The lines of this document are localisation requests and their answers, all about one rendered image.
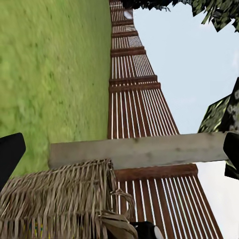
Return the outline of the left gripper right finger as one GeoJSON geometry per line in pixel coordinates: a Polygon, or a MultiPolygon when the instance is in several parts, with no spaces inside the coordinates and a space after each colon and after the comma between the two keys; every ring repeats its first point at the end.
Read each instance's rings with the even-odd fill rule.
{"type": "Polygon", "coordinates": [[[223,150],[239,173],[239,134],[228,132],[223,150]]]}

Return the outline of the wicker basket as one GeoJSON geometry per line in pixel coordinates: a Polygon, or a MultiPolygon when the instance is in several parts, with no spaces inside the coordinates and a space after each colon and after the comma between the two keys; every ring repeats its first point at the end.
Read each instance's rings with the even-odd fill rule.
{"type": "Polygon", "coordinates": [[[116,188],[110,157],[9,177],[0,192],[0,239],[138,239],[131,194],[116,188]],[[128,203],[119,214],[118,195],[128,203]],[[78,217],[81,216],[81,225],[78,217]],[[41,235],[41,224],[43,224],[41,235]]]}

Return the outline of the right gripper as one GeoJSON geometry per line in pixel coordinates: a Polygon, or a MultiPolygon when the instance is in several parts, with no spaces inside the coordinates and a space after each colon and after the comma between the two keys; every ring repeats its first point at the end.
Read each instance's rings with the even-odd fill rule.
{"type": "MultiPolygon", "coordinates": [[[[79,225],[81,225],[81,216],[78,217],[79,219],[79,225]]],[[[110,230],[107,228],[107,234],[108,234],[108,239],[117,239],[113,233],[110,232],[110,230]]],[[[95,223],[95,239],[97,239],[97,236],[96,236],[96,223],[95,223]]]]}

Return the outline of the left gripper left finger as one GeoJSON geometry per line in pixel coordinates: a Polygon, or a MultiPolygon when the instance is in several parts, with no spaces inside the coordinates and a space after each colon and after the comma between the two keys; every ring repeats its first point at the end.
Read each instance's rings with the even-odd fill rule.
{"type": "Polygon", "coordinates": [[[26,152],[21,132],[0,138],[0,192],[26,152]]]}

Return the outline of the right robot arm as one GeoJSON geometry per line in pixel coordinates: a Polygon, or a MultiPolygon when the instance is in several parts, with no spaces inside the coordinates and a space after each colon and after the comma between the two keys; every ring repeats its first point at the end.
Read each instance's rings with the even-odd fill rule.
{"type": "MultiPolygon", "coordinates": [[[[81,225],[81,216],[78,217],[79,225],[81,225]]],[[[143,221],[143,222],[130,222],[133,227],[137,230],[138,239],[164,239],[160,229],[153,225],[152,222],[143,221]]],[[[117,239],[113,233],[107,228],[108,239],[117,239]]],[[[96,223],[95,223],[95,239],[96,236],[96,223]]]]}

